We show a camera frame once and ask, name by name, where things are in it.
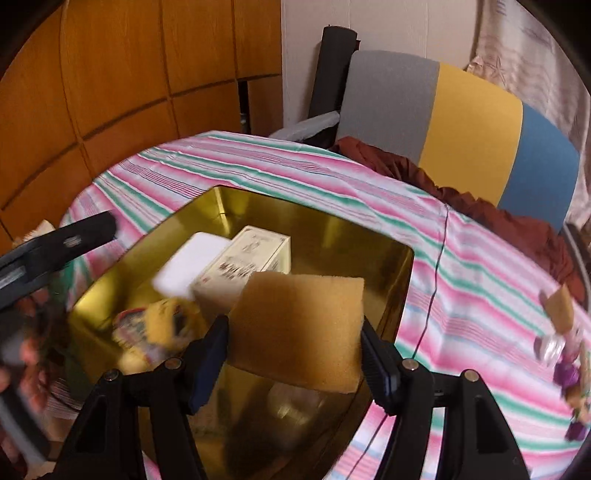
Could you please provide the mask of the cream cardboard box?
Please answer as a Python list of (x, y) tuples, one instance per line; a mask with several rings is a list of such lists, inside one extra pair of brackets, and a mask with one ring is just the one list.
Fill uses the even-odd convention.
[(231, 311), (253, 273), (288, 274), (290, 269), (289, 235), (245, 226), (194, 279), (190, 288), (202, 315), (211, 321)]

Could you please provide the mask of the large yellow sponge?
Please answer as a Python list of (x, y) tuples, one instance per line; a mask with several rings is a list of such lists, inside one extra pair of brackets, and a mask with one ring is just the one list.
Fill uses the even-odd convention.
[(229, 315), (228, 363), (301, 388), (355, 392), (363, 287), (356, 277), (252, 274)]

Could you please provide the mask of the white soap block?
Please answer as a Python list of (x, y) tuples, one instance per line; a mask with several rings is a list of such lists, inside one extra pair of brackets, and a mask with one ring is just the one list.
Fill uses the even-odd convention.
[(190, 285), (228, 247), (228, 238), (197, 232), (155, 274), (153, 289), (164, 298), (192, 299)]

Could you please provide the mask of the clear plastic bag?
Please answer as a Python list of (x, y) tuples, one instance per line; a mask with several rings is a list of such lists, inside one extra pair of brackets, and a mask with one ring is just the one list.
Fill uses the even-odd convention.
[(565, 339), (558, 333), (538, 336), (534, 342), (536, 358), (546, 366), (555, 366), (562, 358)]

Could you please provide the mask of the gold metal tin box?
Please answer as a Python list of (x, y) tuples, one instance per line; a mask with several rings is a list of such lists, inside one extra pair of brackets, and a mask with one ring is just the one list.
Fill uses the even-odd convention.
[[(290, 201), (217, 186), (158, 222), (76, 302), (69, 322), (87, 376), (141, 371), (113, 342), (114, 317), (158, 300), (153, 276), (192, 235), (232, 238), (245, 226), (290, 237), (296, 274), (363, 278), (366, 316), (383, 339), (394, 340), (412, 272), (409, 247)], [(369, 408), (366, 384), (349, 395), (322, 393), (224, 366), (211, 399), (189, 423), (211, 479), (321, 479)]]

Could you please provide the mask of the pink green striped bedsheet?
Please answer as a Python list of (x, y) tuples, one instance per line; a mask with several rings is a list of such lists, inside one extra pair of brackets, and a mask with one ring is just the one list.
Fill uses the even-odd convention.
[(413, 249), (396, 344), (429, 367), (483, 373), (535, 479), (556, 479), (581, 449), (569, 407), (533, 343), (551, 323), (540, 303), (556, 282), (532, 260), (433, 196), (342, 155), (294, 142), (207, 132), (149, 148), (96, 177), (68, 207), (70, 224), (110, 210), (115, 241), (69, 269), (72, 299), (160, 222), (215, 186), (280, 199), (273, 228), (298, 206)]

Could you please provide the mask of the dark red blanket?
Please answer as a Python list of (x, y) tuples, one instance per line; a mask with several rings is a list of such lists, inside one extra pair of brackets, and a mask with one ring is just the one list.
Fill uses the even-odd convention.
[(583, 277), (570, 253), (566, 240), (545, 221), (516, 216), (495, 207), (471, 193), (452, 187), (439, 187), (427, 173), (404, 156), (345, 137), (332, 146), (332, 152), (344, 155), (371, 170), (417, 187), (454, 210), (476, 221), (511, 244), (560, 284), (568, 286), (580, 304), (586, 300)]

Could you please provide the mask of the wooden wardrobe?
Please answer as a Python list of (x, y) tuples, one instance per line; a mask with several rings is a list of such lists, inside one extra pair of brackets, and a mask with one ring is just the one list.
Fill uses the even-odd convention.
[(5, 1), (1, 247), (57, 223), (113, 164), (283, 123), (276, 1)]

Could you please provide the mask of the grey yellow blue headboard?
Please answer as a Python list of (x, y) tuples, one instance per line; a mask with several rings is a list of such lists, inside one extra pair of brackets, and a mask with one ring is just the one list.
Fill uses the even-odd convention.
[(353, 54), (337, 136), (404, 156), (438, 186), (555, 230), (578, 176), (570, 140), (517, 96), (455, 66), (399, 52)]

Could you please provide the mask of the black rolled mat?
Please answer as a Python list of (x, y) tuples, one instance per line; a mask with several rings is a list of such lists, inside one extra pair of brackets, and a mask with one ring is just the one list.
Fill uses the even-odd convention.
[(322, 30), (308, 117), (341, 111), (349, 62), (359, 46), (358, 33), (352, 29), (327, 26)]

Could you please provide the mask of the pink patterned curtain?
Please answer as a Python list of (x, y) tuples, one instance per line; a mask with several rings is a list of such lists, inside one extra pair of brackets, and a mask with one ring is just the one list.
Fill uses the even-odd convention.
[(550, 32), (517, 1), (483, 1), (467, 71), (516, 95), (552, 122), (580, 154), (567, 213), (590, 223), (590, 94)]

